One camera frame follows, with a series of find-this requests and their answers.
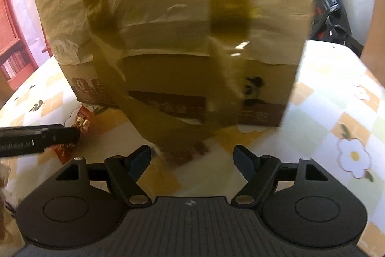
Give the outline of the red snack packet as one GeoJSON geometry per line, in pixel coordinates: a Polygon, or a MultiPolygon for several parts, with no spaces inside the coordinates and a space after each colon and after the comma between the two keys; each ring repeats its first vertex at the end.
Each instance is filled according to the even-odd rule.
{"type": "MultiPolygon", "coordinates": [[[[71,116],[64,122],[65,126],[75,127],[80,131],[80,135],[85,135],[90,127],[90,122],[93,117],[93,113],[85,106],[76,108],[71,113],[71,116]]],[[[57,144],[52,145],[51,149],[56,154],[62,164],[68,162],[74,154],[74,148],[76,144],[57,144]]]]}

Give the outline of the pink room backdrop poster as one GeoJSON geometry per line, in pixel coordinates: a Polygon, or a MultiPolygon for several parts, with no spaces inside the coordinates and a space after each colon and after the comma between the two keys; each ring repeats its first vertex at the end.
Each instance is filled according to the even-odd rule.
{"type": "Polygon", "coordinates": [[[10,0],[10,2],[24,44],[12,47],[3,59],[7,60],[12,55],[19,55],[26,63],[25,68],[8,80],[10,88],[15,91],[39,66],[51,58],[53,53],[45,37],[35,0],[10,0]]]}

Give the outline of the checkered floral tablecloth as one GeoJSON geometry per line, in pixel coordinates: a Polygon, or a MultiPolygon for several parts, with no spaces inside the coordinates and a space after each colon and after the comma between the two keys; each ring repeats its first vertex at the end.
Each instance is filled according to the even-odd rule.
{"type": "MultiPolygon", "coordinates": [[[[81,106],[52,57],[3,106],[1,127],[71,126],[81,106]]],[[[120,110],[83,106],[96,112],[75,156],[103,162],[152,145],[120,110]]],[[[230,200],[246,183],[232,164],[235,145],[282,162],[312,158],[364,203],[369,222],[359,247],[369,256],[384,256],[384,88],[347,48],[307,42],[281,127],[233,126],[204,143],[176,164],[156,152],[138,184],[152,198],[226,195],[230,200]]],[[[12,209],[61,167],[51,149],[1,162],[10,167],[4,192],[12,209]]]]}

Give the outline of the brown cardboard box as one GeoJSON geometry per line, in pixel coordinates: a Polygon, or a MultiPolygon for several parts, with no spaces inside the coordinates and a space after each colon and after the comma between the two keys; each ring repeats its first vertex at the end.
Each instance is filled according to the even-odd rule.
{"type": "Polygon", "coordinates": [[[35,0],[78,100],[120,108],[182,160],[231,126],[279,126],[312,0],[35,0]]]}

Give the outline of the wooden headboard panel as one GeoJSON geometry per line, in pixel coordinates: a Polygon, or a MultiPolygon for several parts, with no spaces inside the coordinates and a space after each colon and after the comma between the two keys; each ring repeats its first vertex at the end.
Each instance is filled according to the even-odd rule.
{"type": "Polygon", "coordinates": [[[361,60],[384,86],[384,0],[375,0],[371,26],[361,60]]]}

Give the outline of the black exercise bike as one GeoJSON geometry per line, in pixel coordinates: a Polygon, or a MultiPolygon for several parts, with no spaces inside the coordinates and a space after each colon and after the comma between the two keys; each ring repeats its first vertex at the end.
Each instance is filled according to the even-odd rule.
{"type": "Polygon", "coordinates": [[[309,40],[340,44],[361,56],[364,46],[353,36],[343,0],[313,0],[309,40]]]}

